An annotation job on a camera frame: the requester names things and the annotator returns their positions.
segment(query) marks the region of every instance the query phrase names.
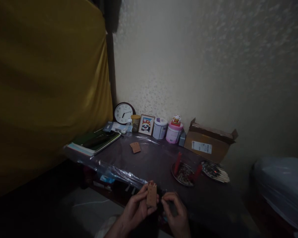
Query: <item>book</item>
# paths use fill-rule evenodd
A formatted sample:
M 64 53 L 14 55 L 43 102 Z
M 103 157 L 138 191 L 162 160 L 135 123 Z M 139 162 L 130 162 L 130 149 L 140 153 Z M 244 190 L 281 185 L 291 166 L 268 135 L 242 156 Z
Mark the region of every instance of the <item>book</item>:
M 94 156 L 102 151 L 104 148 L 106 148 L 108 145 L 113 143 L 115 140 L 117 140 L 120 136 L 121 133 L 119 132 L 112 132 L 112 135 L 108 136 L 107 133 L 103 131 L 103 129 L 99 129 L 98 131 L 89 132 L 77 137 L 75 140 L 72 141 L 72 143 L 68 144 L 67 147 L 82 154 Z M 85 144 L 88 144 L 88 142 L 93 139 L 99 139 L 100 143 L 89 148 L 84 147 Z

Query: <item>table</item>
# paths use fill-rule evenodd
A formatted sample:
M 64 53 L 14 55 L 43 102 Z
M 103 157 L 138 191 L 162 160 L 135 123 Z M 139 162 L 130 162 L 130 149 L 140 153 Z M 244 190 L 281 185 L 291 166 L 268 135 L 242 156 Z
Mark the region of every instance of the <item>table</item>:
M 132 142 L 140 144 L 141 152 L 132 153 Z M 194 187 L 185 187 L 174 179 L 171 166 L 178 152 L 182 153 L 182 161 L 194 171 L 205 160 L 165 139 L 156 140 L 140 133 L 119 138 L 91 158 L 65 149 L 65 154 L 73 161 L 105 175 L 113 175 L 137 188 L 154 180 L 162 191 L 176 191 L 187 207 L 189 218 L 221 237 L 259 237 L 258 228 L 231 184 L 216 182 L 204 174 L 200 175 Z

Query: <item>white canister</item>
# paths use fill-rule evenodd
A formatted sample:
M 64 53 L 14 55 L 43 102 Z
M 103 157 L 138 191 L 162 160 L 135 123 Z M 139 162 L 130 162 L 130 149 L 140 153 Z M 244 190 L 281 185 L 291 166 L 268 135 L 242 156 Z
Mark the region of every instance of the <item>white canister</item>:
M 154 120 L 153 134 L 152 136 L 156 139 L 163 139 L 165 131 L 168 126 L 168 121 L 162 117 L 157 117 Z

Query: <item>textured wallpaper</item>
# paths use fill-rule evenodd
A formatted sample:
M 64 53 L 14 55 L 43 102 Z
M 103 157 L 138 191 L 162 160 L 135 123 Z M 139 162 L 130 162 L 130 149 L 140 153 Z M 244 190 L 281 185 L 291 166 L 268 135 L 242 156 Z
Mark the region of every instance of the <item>textured wallpaper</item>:
M 298 157 L 298 0 L 123 0 L 118 102 L 238 130 L 223 165 L 247 188 L 260 156 Z

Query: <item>yellow fabric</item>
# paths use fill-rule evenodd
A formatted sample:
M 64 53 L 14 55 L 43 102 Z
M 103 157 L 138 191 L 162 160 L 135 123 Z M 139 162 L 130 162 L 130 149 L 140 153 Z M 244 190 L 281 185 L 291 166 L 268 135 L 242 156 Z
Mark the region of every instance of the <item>yellow fabric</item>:
M 0 195 L 112 120 L 106 31 L 87 0 L 0 0 Z

